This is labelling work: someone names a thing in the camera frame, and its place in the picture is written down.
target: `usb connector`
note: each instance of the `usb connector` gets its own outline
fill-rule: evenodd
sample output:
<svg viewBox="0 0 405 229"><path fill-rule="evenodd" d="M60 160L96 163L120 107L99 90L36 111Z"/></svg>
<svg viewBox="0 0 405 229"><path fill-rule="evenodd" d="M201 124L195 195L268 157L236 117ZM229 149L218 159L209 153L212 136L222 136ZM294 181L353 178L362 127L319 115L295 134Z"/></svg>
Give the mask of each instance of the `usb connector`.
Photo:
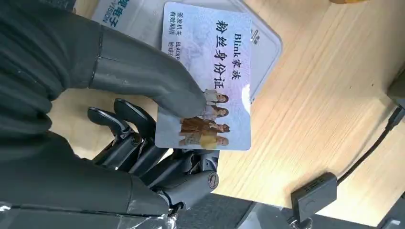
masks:
<svg viewBox="0 0 405 229"><path fill-rule="evenodd" d="M395 109L395 111L391 115L385 129L391 131L392 129L394 129L394 127L396 127L402 121L402 119L404 117L405 117L405 108L399 106L398 108Z"/></svg>

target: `black device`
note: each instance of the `black device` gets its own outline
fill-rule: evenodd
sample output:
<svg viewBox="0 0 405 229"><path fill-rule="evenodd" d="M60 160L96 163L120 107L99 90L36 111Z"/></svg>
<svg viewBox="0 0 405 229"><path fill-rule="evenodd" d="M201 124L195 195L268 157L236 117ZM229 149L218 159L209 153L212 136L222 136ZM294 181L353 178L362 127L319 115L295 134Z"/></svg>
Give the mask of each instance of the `black device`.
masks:
<svg viewBox="0 0 405 229"><path fill-rule="evenodd" d="M315 180L291 193L294 217L293 223L309 219L319 210L336 200L337 187L363 163L383 142L387 135L401 123L405 117L405 68L400 70L397 78L388 89L388 96L398 105L391 114L384 132L371 148L364 153L339 179L332 173L325 173Z"/></svg>
<svg viewBox="0 0 405 229"><path fill-rule="evenodd" d="M398 77L388 89L388 96L398 105L405 107L405 68L399 72Z"/></svg>
<svg viewBox="0 0 405 229"><path fill-rule="evenodd" d="M294 218L301 223L334 202L336 187L336 176L333 173L325 173L291 193Z"/></svg>

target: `wood grain surface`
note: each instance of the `wood grain surface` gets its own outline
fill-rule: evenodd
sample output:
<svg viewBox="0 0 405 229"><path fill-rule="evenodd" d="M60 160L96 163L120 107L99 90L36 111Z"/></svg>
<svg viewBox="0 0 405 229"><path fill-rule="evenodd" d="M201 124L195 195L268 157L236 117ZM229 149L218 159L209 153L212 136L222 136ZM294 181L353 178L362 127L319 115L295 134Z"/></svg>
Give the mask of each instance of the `wood grain surface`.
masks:
<svg viewBox="0 0 405 229"><path fill-rule="evenodd" d="M97 0L78 0L90 17ZM222 151L217 194L290 206L290 193L330 171L342 174L383 131L394 104L385 91L405 61L405 1L246 0L283 41L283 54L252 108L252 148ZM116 97L68 90L51 112L52 130L76 153L96 155L110 132L86 109L112 110ZM141 96L125 96L156 117ZM338 188L322 215L376 226L405 190L401 123Z"/></svg>

